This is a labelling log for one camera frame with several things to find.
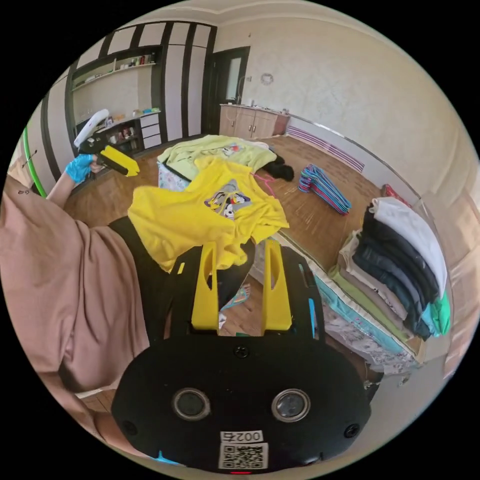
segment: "hand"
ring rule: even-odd
[[[76,184],[79,184],[85,180],[86,176],[90,173],[90,171],[95,172],[95,170],[99,168],[99,165],[97,164],[96,160],[97,160],[96,155],[80,153],[80,155],[75,157],[66,166],[65,172]]]
[[[90,164],[90,170],[94,173],[94,174],[97,174],[98,172],[102,171],[105,166],[104,165],[99,165],[97,163],[97,156],[94,155],[93,156],[93,162]]]

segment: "ceiling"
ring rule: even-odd
[[[405,55],[395,43],[361,21],[307,0],[185,0],[153,10],[127,25],[154,20],[190,20],[221,27],[248,20],[272,18],[335,23],[374,37]]]

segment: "door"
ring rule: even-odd
[[[212,75],[208,105],[208,133],[220,131],[220,105],[240,104],[250,47],[233,48],[212,54]]]

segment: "yellow plastic jaw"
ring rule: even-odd
[[[272,239],[265,242],[261,334],[266,331],[286,332],[292,326],[287,280],[282,249]]]
[[[207,283],[210,273],[211,289]],[[201,250],[191,325],[198,331],[216,331],[217,334],[219,333],[217,245],[213,241],[206,243]]]
[[[135,177],[139,174],[139,164],[120,150],[107,145],[100,153],[107,159],[126,169],[128,172],[126,177]]]

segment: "wall clock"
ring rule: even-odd
[[[260,77],[262,85],[270,85],[274,81],[274,76],[271,73],[264,73]]]

